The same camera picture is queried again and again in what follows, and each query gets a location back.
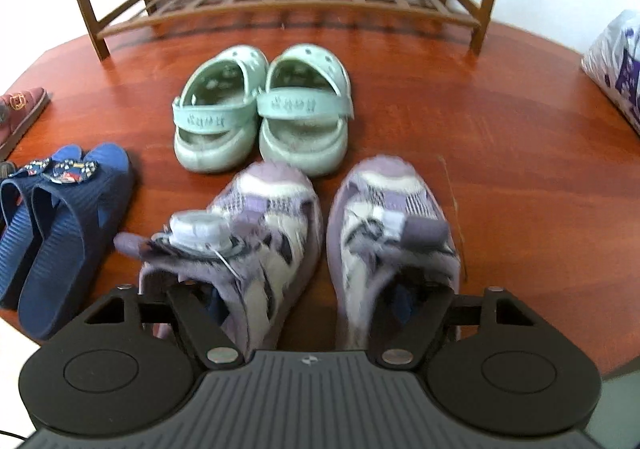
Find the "mint green crocs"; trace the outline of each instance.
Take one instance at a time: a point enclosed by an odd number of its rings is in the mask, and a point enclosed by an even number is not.
[[[257,101],[265,160],[289,163],[308,176],[340,165],[353,103],[349,76],[334,54],[313,44],[288,48],[269,66]]]
[[[241,163],[254,146],[255,98],[268,61],[252,46],[228,48],[202,64],[174,100],[175,156],[187,170],[220,172]]]

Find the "scratch on floor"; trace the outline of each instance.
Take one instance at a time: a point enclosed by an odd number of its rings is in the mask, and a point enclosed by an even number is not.
[[[456,200],[455,194],[453,194],[453,185],[451,184],[451,178],[449,176],[449,169],[447,169],[447,161],[444,159],[444,156],[438,155],[438,161],[444,167],[444,174],[447,177],[447,185],[449,186],[449,194],[451,195],[451,200],[453,201],[453,210],[455,213],[456,219],[456,227],[458,228],[458,233],[460,235],[460,253],[462,254],[460,257],[462,258],[462,271],[463,271],[463,282],[466,283],[468,281],[468,272],[466,270],[466,254],[465,254],[465,236],[462,234],[462,226],[460,225],[460,217],[458,215],[458,200]]]

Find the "purple sneaker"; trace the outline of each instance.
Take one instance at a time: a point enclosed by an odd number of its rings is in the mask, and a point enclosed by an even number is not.
[[[351,170],[332,205],[326,249],[341,350],[371,348],[397,333],[426,286],[458,291],[449,224],[424,180],[399,158],[377,156]]]
[[[174,214],[165,233],[151,240],[122,233],[114,242],[123,254],[145,261],[140,293],[195,282],[210,316],[249,356],[275,349],[290,308],[315,272],[322,217],[302,172],[263,162],[237,175],[207,210]]]

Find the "black cable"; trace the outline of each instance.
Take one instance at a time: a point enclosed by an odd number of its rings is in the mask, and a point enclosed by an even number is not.
[[[14,438],[17,438],[18,440],[22,440],[23,442],[27,440],[25,437],[20,436],[19,434],[9,433],[8,431],[2,431],[2,429],[0,429],[0,434],[3,434],[5,436],[12,436]]]

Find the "red shoe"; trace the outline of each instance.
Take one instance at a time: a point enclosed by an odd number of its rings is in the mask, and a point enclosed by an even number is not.
[[[0,96],[0,161],[14,150],[48,103],[43,88]]]

